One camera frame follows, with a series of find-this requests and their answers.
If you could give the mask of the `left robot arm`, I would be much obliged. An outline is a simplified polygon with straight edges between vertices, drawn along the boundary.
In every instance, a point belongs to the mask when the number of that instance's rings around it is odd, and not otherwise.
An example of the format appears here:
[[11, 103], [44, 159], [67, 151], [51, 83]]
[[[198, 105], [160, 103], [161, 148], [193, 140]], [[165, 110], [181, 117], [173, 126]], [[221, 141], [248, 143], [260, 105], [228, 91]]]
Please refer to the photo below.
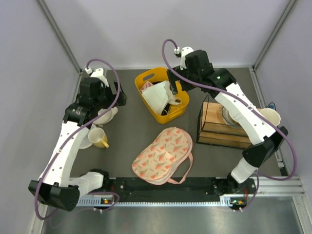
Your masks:
[[72, 211], [81, 197], [95, 190], [102, 194], [109, 191], [111, 182], [100, 169], [76, 178], [71, 178], [70, 174], [83, 139], [91, 131], [93, 122], [99, 119], [98, 112], [104, 109], [107, 113], [126, 104], [120, 79], [116, 79], [114, 86], [116, 94], [102, 78], [81, 80], [74, 102], [65, 109], [61, 132], [49, 163], [39, 179], [31, 180], [28, 186], [34, 195], [35, 213], [39, 219], [44, 219], [39, 213], [40, 204]]

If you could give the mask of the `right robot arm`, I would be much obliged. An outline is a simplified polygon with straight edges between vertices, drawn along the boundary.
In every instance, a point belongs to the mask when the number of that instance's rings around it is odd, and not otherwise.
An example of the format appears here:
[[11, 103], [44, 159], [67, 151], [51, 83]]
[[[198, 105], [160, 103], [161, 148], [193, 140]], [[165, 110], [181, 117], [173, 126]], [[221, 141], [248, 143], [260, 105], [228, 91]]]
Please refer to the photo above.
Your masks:
[[172, 92], [177, 93], [177, 81], [184, 91], [199, 87], [207, 92], [243, 128], [251, 142], [227, 176], [229, 190], [239, 193], [245, 188], [245, 181], [278, 150], [288, 131], [285, 127], [267, 123], [244, 95], [234, 76], [227, 69], [213, 68], [206, 51], [178, 47], [174, 54], [180, 58], [180, 65], [167, 71]]

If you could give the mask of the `pale mint green bra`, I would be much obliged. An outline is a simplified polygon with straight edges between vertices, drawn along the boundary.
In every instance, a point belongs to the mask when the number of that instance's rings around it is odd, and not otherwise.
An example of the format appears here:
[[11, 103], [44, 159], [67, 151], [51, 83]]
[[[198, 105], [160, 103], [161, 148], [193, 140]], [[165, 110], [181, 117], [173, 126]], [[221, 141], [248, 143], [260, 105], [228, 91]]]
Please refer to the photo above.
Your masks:
[[169, 103], [170, 105], [180, 105], [182, 99], [173, 95], [170, 90], [169, 81], [161, 81], [147, 88], [142, 93], [143, 98], [152, 110], [160, 115], [164, 107]]

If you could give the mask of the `floral mesh laundry bag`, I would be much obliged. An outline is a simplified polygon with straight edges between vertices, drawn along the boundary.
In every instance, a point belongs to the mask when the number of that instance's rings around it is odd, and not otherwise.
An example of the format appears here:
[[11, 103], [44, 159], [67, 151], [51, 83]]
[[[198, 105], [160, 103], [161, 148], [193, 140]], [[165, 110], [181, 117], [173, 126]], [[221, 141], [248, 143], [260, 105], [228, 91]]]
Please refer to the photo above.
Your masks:
[[[193, 141], [189, 133], [177, 127], [164, 129], [132, 163], [133, 172], [153, 185], [165, 183], [182, 184], [192, 167]], [[172, 178], [177, 168], [185, 160], [190, 166], [179, 180]]]

